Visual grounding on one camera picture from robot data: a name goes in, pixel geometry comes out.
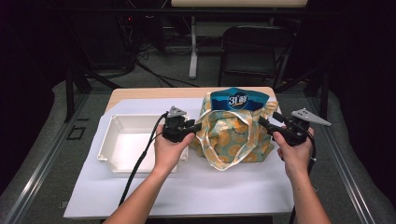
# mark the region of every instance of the wooden table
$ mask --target wooden table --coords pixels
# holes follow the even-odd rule
[[[305,7],[307,0],[172,0],[173,7]]]
[[[226,90],[229,87],[206,87],[206,88],[139,88],[139,89],[116,89],[111,94],[106,111],[123,99],[151,99],[151,98],[194,98],[202,97],[210,91]],[[275,97],[270,87],[240,87],[249,91],[260,91]]]

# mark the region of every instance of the metal rail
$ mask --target metal rail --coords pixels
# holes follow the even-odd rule
[[[55,162],[56,157],[59,154],[59,150],[62,146],[62,143],[64,142],[64,139],[72,130],[73,124],[75,123],[80,111],[87,102],[88,98],[89,98],[88,94],[82,94],[78,98],[76,102],[76,113],[68,123],[63,125],[61,130],[58,132],[58,135],[56,136],[53,145],[43,156],[43,159],[35,168],[35,172],[30,177],[25,188],[23,189],[23,192],[21,193],[20,197],[15,202],[14,206],[9,212],[5,220],[6,224],[21,223],[24,215],[26,214],[26,211],[28,210],[30,204],[35,198],[35,195],[38,193],[38,190],[43,184],[47,174],[49,173],[52,164]]]
[[[313,112],[318,113],[318,102],[312,97],[308,97],[307,100]],[[334,135],[332,134],[332,130],[329,127],[324,127],[323,125],[320,125],[320,129],[324,132],[329,142],[329,145],[331,147],[330,152],[332,154],[335,167],[337,168],[341,179],[344,182],[346,191],[350,197],[350,200],[355,206],[356,213],[358,214],[361,223],[375,224],[374,218],[361,195],[361,190],[359,189],[359,186],[353,178],[353,175],[347,166],[347,162],[344,159],[343,154],[341,153],[341,149],[338,146]]]

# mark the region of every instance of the hand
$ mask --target hand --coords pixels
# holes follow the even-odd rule
[[[314,134],[312,128],[309,128],[308,131],[312,135]],[[277,154],[285,162],[286,175],[289,179],[293,180],[298,178],[299,175],[307,175],[308,163],[312,153],[311,141],[307,138],[305,142],[299,146],[291,147],[281,133],[275,132],[273,136],[279,145]]]
[[[158,135],[162,132],[163,125],[159,125],[156,134]],[[173,143],[163,138],[161,134],[156,137],[154,143],[155,165],[153,171],[169,175],[177,165],[181,152],[190,144],[194,136],[194,133],[189,133],[180,143]]]

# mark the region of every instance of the person's right hand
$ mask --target person's right hand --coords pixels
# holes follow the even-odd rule
[[[312,135],[314,134],[312,128],[309,128],[308,131]],[[279,145],[277,153],[285,162],[286,175],[289,179],[293,180],[294,178],[298,178],[299,175],[307,175],[308,163],[312,153],[311,141],[307,138],[299,146],[291,147],[281,133],[275,132],[273,137]]]

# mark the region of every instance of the white plastic tray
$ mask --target white plastic tray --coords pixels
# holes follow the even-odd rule
[[[161,115],[113,115],[97,159],[108,165],[114,174],[129,174],[145,150],[155,123]],[[188,158],[184,149],[180,159]],[[138,173],[149,173],[154,167],[154,142],[140,164]]]

